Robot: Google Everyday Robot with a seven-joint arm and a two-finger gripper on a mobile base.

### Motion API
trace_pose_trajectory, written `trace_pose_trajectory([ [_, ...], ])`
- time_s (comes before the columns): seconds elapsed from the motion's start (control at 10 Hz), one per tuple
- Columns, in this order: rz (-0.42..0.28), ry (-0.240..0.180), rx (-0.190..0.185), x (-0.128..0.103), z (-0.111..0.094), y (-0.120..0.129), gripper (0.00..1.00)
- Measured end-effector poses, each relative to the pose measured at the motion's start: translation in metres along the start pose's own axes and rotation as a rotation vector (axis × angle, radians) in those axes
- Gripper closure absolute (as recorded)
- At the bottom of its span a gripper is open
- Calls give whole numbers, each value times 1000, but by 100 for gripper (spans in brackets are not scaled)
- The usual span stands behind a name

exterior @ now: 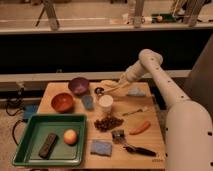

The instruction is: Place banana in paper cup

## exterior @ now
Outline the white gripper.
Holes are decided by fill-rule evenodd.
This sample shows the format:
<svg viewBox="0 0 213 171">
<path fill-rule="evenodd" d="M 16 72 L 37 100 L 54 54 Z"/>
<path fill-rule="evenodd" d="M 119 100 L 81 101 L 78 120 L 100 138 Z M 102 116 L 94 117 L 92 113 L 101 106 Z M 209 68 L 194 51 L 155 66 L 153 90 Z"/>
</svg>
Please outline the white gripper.
<svg viewBox="0 0 213 171">
<path fill-rule="evenodd" d="M 113 92 L 115 90 L 118 90 L 120 88 L 123 88 L 125 83 L 128 83 L 127 79 L 126 79 L 126 76 L 125 74 L 122 74 L 118 83 L 116 81 L 113 81 L 113 80 L 102 80 L 101 81 L 101 84 L 108 87 L 109 89 L 104 89 L 103 91 L 101 91 L 101 94 L 106 94 L 106 93 L 109 93 L 109 92 Z"/>
</svg>

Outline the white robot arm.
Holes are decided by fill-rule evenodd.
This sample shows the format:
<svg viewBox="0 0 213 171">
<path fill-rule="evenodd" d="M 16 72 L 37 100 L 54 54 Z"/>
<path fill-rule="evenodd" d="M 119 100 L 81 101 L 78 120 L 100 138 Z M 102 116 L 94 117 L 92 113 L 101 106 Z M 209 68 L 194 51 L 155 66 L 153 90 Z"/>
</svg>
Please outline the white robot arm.
<svg viewBox="0 0 213 171">
<path fill-rule="evenodd" d="M 193 101 L 161 68 L 163 57 L 143 49 L 138 60 L 120 76 L 110 92 L 150 73 L 168 108 L 165 171 L 213 171 L 213 122 L 209 112 Z"/>
</svg>

